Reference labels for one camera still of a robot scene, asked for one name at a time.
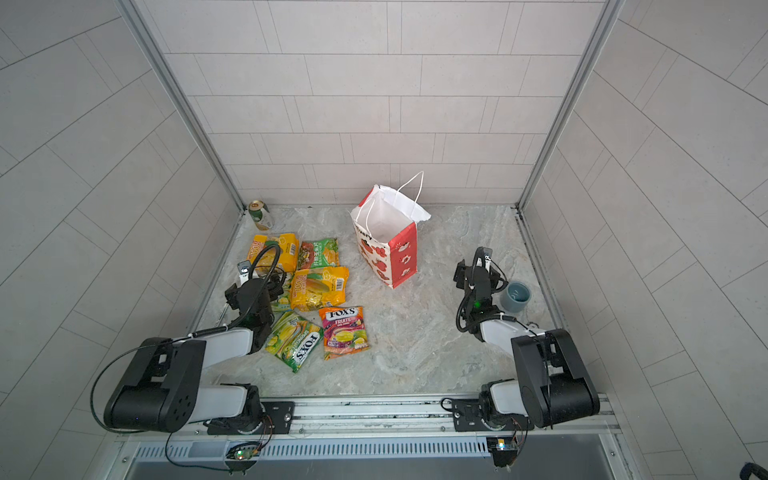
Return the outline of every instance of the fox's candy bag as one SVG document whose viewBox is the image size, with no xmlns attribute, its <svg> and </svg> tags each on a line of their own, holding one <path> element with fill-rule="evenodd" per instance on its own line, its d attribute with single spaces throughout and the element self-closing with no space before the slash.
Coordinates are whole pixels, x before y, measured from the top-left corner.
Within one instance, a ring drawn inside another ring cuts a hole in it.
<svg viewBox="0 0 768 480">
<path fill-rule="evenodd" d="M 326 360 L 362 352 L 371 348 L 366 326 L 362 322 L 362 307 L 330 307 L 320 309 L 323 320 L 323 344 Z"/>
<path fill-rule="evenodd" d="M 301 243 L 299 266 L 296 268 L 304 270 L 319 266 L 339 266 L 339 242 L 335 238 Z"/>
<path fill-rule="evenodd" d="M 253 243 L 250 245 L 250 250 L 248 250 L 248 261 L 253 263 L 259 252 L 273 243 L 280 247 L 281 250 L 280 258 L 277 260 L 277 266 L 286 272 L 295 272 L 299 241 L 294 233 L 282 233 L 278 237 L 256 235 L 253 238 Z M 273 250 L 266 252 L 264 256 L 261 257 L 261 260 L 259 260 L 257 266 L 271 265 L 274 257 L 275 253 Z"/>
<path fill-rule="evenodd" d="M 294 312 L 285 312 L 272 328 L 272 336 L 266 341 L 264 349 L 283 360 L 296 373 L 322 334 L 323 329 L 309 320 Z"/>
<path fill-rule="evenodd" d="M 321 306 L 341 305 L 346 301 L 347 279 L 349 269 L 345 266 L 297 270 L 290 288 L 290 306 L 309 312 Z"/>
</svg>

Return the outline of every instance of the black cable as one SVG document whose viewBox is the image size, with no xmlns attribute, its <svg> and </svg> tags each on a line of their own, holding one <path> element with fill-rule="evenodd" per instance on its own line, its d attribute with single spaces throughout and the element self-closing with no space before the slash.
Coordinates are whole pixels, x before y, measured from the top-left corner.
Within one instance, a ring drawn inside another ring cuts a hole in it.
<svg viewBox="0 0 768 480">
<path fill-rule="evenodd" d="M 275 250 L 275 257 L 272 259 L 272 264 L 270 265 L 270 271 L 266 274 L 266 277 L 265 277 L 266 280 L 261 284 L 261 288 L 259 288 L 259 292 L 253 297 L 253 301 L 250 303 L 246 311 L 244 313 L 241 313 L 240 316 L 238 316 L 235 320 L 233 320 L 232 323 L 227 325 L 227 327 L 234 328 L 240 325 L 240 323 L 248 317 L 248 314 L 250 313 L 253 306 L 259 302 L 259 298 L 261 297 L 261 294 L 266 288 L 266 285 L 269 283 L 269 278 L 272 276 L 272 273 L 277 268 L 277 262 L 278 260 L 280 260 L 280 254 L 283 252 L 283 250 L 276 243 L 267 245 L 266 248 L 264 248 L 264 250 L 261 250 L 259 254 L 256 255 L 256 258 L 253 259 L 253 262 L 250 264 L 250 268 L 248 269 L 248 280 L 251 280 L 253 278 L 253 269 L 256 268 L 257 264 L 259 263 L 259 260 L 261 260 L 264 254 L 269 250 Z"/>
<path fill-rule="evenodd" d="M 215 472 L 227 472 L 227 473 L 232 473 L 233 472 L 233 470 L 231 468 L 226 468 L 226 469 L 225 468 L 215 468 L 215 467 L 207 467 L 205 465 L 182 465 L 180 463 L 174 462 L 168 456 L 168 442 L 170 441 L 170 437 L 172 435 L 173 435 L 173 433 L 168 435 L 168 438 L 165 441 L 165 448 L 163 449 L 163 452 L 165 452 L 165 459 L 168 460 L 171 465 L 176 465 L 177 467 L 181 467 L 181 468 L 202 468 L 204 470 L 213 470 Z"/>
</svg>

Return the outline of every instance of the marble floor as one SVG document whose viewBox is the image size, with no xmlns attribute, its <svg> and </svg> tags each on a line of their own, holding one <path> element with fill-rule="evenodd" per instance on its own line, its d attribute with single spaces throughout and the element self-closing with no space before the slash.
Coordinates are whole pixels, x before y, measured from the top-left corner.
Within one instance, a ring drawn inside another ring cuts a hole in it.
<svg viewBox="0 0 768 480">
<path fill-rule="evenodd" d="M 229 359 L 206 369 L 204 383 L 248 382 L 262 396 L 476 393 L 484 383 L 515 376 L 512 358 L 455 328 L 463 292 L 452 281 L 456 263 L 471 261 L 479 246 L 491 247 L 507 277 L 528 284 L 532 298 L 521 319 L 553 328 L 528 251 L 509 206 L 425 206 L 432 218 L 419 224 L 419 271 L 391 290 L 356 248 L 351 207 L 276 207 L 274 233 L 300 240 L 338 237 L 349 268 L 347 306 L 363 306 L 372 348 L 323 360 L 319 344 L 298 373 L 267 352 Z M 198 328 L 218 324 L 223 291 L 234 282 L 236 265 L 247 256 L 256 228 L 243 219 L 219 281 Z M 317 312 L 303 314 L 322 325 Z M 228 310 L 223 321 L 237 314 Z"/>
</svg>

